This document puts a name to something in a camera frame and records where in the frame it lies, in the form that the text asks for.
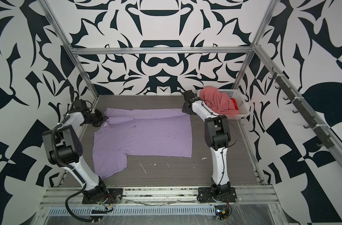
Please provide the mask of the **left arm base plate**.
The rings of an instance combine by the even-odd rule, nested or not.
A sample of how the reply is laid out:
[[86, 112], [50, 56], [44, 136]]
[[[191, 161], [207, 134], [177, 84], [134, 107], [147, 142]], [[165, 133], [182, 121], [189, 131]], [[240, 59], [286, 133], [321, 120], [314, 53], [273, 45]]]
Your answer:
[[95, 197], [83, 197], [82, 204], [114, 204], [118, 203], [123, 198], [123, 188], [107, 188], [106, 193], [97, 194]]

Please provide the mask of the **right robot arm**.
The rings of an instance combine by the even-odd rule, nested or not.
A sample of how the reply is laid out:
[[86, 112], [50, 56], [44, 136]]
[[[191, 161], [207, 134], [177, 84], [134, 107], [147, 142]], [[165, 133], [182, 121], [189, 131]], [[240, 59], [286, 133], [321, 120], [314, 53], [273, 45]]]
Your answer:
[[211, 193], [216, 198], [230, 193], [231, 184], [227, 172], [227, 151], [231, 141], [231, 133], [226, 115], [219, 115], [210, 107], [208, 100], [203, 100], [193, 91], [183, 93], [184, 104], [182, 112], [198, 115], [204, 121], [204, 137], [212, 155], [212, 185]]

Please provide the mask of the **purple t-shirt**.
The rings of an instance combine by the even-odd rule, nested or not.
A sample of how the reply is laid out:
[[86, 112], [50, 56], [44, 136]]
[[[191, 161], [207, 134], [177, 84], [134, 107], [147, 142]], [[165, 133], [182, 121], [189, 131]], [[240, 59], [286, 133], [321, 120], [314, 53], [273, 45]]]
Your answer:
[[102, 179], [127, 168], [131, 156], [192, 156], [190, 115], [180, 108], [107, 108], [108, 119], [94, 133], [93, 163]]

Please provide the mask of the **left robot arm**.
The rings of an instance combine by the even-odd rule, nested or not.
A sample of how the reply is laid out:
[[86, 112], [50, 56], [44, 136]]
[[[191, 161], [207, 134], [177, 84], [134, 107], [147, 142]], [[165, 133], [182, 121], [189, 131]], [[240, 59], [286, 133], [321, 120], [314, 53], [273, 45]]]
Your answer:
[[83, 188], [84, 197], [95, 201], [107, 195], [108, 191], [102, 178], [84, 160], [83, 146], [76, 131], [85, 124], [100, 127], [108, 117], [88, 103], [87, 100], [74, 100], [64, 119], [53, 129], [43, 132], [42, 140], [49, 163], [73, 175]]

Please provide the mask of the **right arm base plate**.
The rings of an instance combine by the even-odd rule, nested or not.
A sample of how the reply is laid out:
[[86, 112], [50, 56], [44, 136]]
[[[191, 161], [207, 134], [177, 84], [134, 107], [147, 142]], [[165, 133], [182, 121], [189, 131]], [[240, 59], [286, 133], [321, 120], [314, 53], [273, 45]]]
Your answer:
[[197, 200], [201, 203], [230, 202], [235, 203], [237, 194], [234, 187], [199, 187]]

